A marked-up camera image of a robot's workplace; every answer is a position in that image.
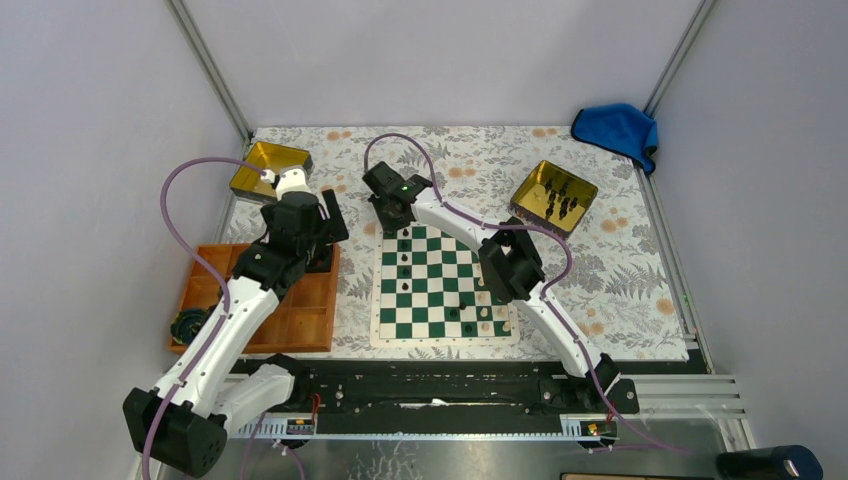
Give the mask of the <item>gold tin with chess pieces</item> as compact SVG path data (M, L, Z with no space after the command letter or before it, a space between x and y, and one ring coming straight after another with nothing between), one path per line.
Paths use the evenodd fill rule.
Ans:
M513 216L568 239L599 189L554 163L541 161L510 199Z

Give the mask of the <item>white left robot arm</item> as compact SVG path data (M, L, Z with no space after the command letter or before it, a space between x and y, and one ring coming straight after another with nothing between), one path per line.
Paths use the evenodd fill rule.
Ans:
M198 257L219 283L221 297L177 362L148 390L134 388L123 403L141 476L157 461L199 478L217 463L232 433L280 404L296 411L310 385L276 357L232 387L224 382L238 357L321 254L348 232L335 194L315 195L300 166L264 169L276 200L263 206L266 232L244 250L229 278Z

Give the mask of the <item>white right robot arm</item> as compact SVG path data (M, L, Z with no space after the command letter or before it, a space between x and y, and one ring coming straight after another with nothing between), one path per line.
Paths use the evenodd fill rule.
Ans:
M620 369L588 340L553 294L530 237L541 228L516 218L487 222L441 198L431 181L419 175L405 179L384 162L367 169L363 181L372 191L369 202L382 227L398 231L417 222L476 250L484 285L497 299L515 305L554 347L566 373L578 379L573 396L579 407L597 412L612 400Z

